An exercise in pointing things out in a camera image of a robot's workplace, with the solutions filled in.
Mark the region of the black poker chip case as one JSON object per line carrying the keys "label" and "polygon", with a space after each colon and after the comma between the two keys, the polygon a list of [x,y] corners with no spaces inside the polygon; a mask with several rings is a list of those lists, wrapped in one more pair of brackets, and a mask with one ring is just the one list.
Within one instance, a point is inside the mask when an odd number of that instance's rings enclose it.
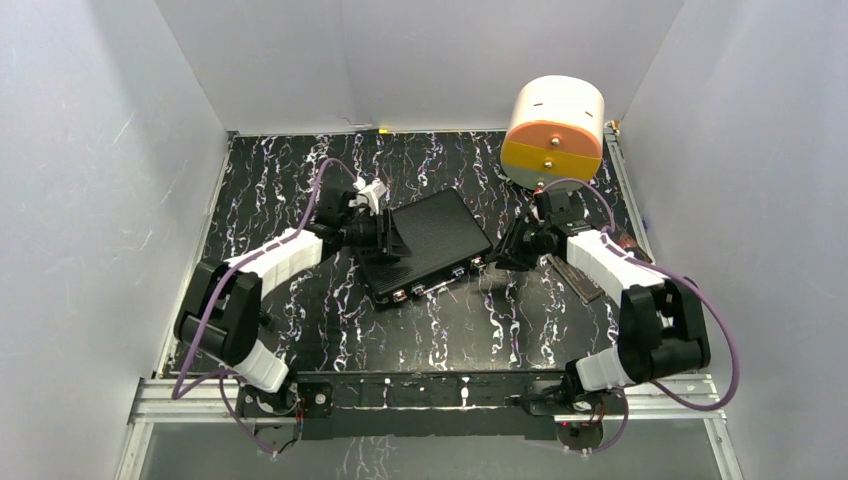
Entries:
{"label": "black poker chip case", "polygon": [[409,250],[387,261],[353,251],[366,292],[377,303],[400,303],[483,268],[492,242],[460,193],[447,188],[391,211],[395,232]]}

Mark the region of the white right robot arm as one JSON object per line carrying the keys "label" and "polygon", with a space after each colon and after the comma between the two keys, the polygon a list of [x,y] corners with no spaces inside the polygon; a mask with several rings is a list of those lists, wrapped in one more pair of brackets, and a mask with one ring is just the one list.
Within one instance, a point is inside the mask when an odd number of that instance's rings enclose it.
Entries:
{"label": "white right robot arm", "polygon": [[539,189],[533,201],[510,223],[490,263],[529,271],[551,256],[574,268],[616,302],[619,333],[614,346],[569,361],[558,385],[524,395],[521,404],[551,399],[587,414],[603,392],[709,365],[703,308],[690,287],[637,265],[606,232],[573,213],[568,193]]}

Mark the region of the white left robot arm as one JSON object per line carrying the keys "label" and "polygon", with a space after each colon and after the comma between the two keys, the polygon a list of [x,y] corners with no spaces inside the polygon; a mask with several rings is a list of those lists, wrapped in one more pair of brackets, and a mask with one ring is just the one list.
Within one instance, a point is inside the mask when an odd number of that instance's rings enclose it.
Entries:
{"label": "white left robot arm", "polygon": [[252,388],[267,412],[293,412],[299,391],[291,369],[259,338],[261,327],[270,322],[262,302],[345,247],[364,248],[382,263],[410,256],[393,212],[380,205],[386,192],[380,180],[358,179],[350,189],[326,187],[311,194],[296,227],[246,254],[200,261],[177,314],[174,337]]}

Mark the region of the dark sunburst cover book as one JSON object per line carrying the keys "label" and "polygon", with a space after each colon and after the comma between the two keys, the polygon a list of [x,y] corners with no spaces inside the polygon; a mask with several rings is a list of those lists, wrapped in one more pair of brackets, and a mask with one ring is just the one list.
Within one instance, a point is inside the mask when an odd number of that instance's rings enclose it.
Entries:
{"label": "dark sunburst cover book", "polygon": [[572,263],[551,254],[545,255],[544,259],[584,304],[606,296],[620,306],[622,294],[629,288],[651,288],[664,282],[663,276],[633,265],[604,247],[599,250],[577,248],[576,260]]}

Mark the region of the white orange yellow drawer cabinet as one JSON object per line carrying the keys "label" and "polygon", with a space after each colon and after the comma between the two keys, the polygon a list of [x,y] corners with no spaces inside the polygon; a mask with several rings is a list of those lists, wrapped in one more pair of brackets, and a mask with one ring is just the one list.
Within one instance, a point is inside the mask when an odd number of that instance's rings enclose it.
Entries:
{"label": "white orange yellow drawer cabinet", "polygon": [[513,183],[546,187],[561,178],[590,181],[603,154],[605,101],[593,84],[565,75],[546,75],[519,92],[501,148],[500,162]]}

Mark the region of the aluminium frame rail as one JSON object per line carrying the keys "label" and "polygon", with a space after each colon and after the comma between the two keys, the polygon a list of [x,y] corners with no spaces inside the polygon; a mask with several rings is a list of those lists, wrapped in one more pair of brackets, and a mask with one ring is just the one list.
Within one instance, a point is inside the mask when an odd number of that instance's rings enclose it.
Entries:
{"label": "aluminium frame rail", "polygon": [[240,439],[262,448],[273,444],[274,427],[306,426],[308,440],[355,436],[516,436],[543,439],[561,433],[576,453],[597,452],[639,421],[698,420],[706,429],[720,475],[741,477],[722,409],[694,403],[717,392],[707,374],[677,375],[659,384],[622,392],[594,393],[573,404],[543,398],[559,383],[554,370],[445,372],[307,372],[286,388],[283,407],[235,380],[208,378],[180,399],[170,379],[142,380],[130,413],[130,438],[118,469],[121,479],[141,475],[158,424],[231,423]]}

